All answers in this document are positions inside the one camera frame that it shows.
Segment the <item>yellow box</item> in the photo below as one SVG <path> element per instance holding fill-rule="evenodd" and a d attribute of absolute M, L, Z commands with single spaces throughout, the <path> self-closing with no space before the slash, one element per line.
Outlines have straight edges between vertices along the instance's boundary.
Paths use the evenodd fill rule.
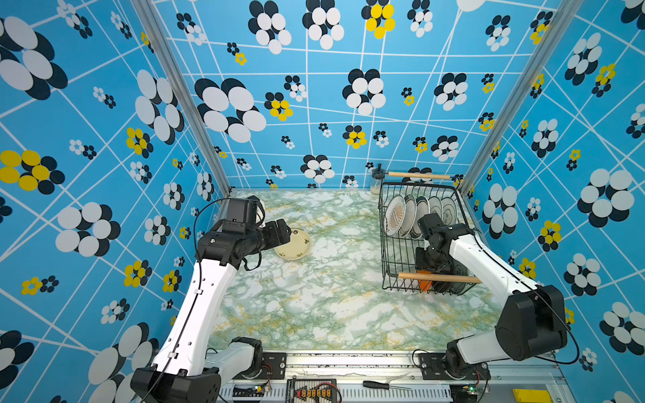
<path fill-rule="evenodd" d="M 513 389 L 512 392 L 516 403 L 553 403 L 548 391 Z"/>

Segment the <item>black screwdriver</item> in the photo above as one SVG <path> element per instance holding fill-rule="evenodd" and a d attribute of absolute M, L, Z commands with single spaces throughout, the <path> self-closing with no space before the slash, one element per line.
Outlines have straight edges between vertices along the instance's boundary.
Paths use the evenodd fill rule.
<path fill-rule="evenodd" d="M 364 386 L 364 388 L 373 389 L 373 390 L 385 390 L 385 391 L 391 391 L 391 390 L 409 391 L 410 390 L 410 388 L 406 386 L 393 386 L 389 383 L 378 382 L 373 380 L 364 380 L 362 382 L 362 386 Z"/>

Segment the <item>black terminal board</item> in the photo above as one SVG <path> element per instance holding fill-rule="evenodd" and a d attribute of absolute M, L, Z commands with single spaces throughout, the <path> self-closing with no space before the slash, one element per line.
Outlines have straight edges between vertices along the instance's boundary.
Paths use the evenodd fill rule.
<path fill-rule="evenodd" d="M 285 403 L 338 403 L 343 398 L 336 379 L 289 379 Z"/>

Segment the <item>white plate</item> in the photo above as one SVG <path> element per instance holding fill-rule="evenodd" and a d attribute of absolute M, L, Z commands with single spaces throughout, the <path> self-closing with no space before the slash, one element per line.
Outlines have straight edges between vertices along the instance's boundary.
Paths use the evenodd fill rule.
<path fill-rule="evenodd" d="M 455 200 L 451 197 L 445 197 L 441 200 L 442 220 L 445 225 L 454 225 L 458 223 L 458 212 Z"/>
<path fill-rule="evenodd" d="M 399 236 L 404 238 L 412 231 L 414 220 L 417 214 L 417 202 L 413 195 L 404 196 L 405 215 L 399 230 Z"/>
<path fill-rule="evenodd" d="M 399 237 L 406 216 L 406 201 L 404 196 L 396 195 L 386 208 L 384 229 L 388 237 Z"/>
<path fill-rule="evenodd" d="M 418 196 L 416 199 L 416 213 L 415 213 L 415 218 L 413 222 L 413 228 L 411 231 L 412 238 L 418 239 L 418 238 L 421 238 L 421 236 L 423 235 L 423 232 L 418 222 L 421 218 L 427 215 L 428 212 L 429 212 L 428 198 L 426 198 L 425 196 Z"/>

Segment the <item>cream plate with black stamp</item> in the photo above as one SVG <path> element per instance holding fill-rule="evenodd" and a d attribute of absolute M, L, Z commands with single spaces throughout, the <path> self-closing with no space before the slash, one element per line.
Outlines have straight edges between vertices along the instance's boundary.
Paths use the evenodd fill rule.
<path fill-rule="evenodd" d="M 310 234 L 301 228 L 294 228 L 290 242 L 275 248 L 275 253 L 284 260 L 300 260 L 308 255 L 312 248 Z"/>

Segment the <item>glass jar with black lid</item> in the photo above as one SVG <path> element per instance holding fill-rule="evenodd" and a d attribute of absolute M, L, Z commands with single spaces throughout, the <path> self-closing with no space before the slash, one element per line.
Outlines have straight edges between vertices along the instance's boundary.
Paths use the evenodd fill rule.
<path fill-rule="evenodd" d="M 379 164 L 371 171 L 370 191 L 372 194 L 380 194 L 385 177 L 386 171 L 382 168 L 382 164 Z"/>

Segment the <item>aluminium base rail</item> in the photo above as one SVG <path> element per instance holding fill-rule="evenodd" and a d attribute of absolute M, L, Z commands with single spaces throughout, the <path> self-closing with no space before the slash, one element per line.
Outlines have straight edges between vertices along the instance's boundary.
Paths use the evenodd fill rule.
<path fill-rule="evenodd" d="M 443 353 L 412 351 L 268 351 L 259 375 L 224 385 L 221 402 L 285 402 L 289 379 L 336 379 L 342 402 L 516 402 L 513 389 L 548 391 L 553 402 L 574 396 L 556 364 L 536 359 L 478 364 L 464 377 L 445 370 Z M 406 386 L 373 390 L 364 380 Z"/>

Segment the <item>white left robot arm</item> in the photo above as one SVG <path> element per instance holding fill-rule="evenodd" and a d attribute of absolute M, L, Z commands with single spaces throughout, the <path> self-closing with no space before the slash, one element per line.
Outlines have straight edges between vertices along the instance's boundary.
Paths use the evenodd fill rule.
<path fill-rule="evenodd" d="M 131 389 L 144 402 L 215 402 L 222 385 L 237 376 L 255 377 L 263 369 L 258 339 L 237 337 L 206 366 L 208 340 L 223 298 L 248 258 L 260 258 L 291 240 L 282 219 L 266 221 L 256 196 L 222 198 L 225 216 L 195 240 L 194 271 L 171 332 L 148 366 L 136 369 Z"/>

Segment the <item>orange plate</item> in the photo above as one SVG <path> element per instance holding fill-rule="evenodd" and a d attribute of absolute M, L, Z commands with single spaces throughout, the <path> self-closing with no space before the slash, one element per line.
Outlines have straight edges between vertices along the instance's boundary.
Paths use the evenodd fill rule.
<path fill-rule="evenodd" d="M 421 270 L 418 272 L 418 275 L 431 275 L 431 272 Z M 427 279 L 421 279 L 418 281 L 421 292 L 429 292 L 433 288 L 433 282 Z"/>

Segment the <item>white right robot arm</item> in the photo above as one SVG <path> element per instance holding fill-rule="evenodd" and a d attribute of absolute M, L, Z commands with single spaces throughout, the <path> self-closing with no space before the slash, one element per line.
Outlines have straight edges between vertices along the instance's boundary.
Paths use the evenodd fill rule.
<path fill-rule="evenodd" d="M 462 265 L 503 305 L 492 331 L 447 345 L 444 366 L 451 376 L 464 377 L 478 364 L 523 361 L 567 345 L 564 297 L 558 288 L 541 286 L 514 270 L 466 224 L 445 224 L 437 213 L 424 215 L 417 224 L 428 244 L 424 261 L 441 257 L 450 265 Z"/>

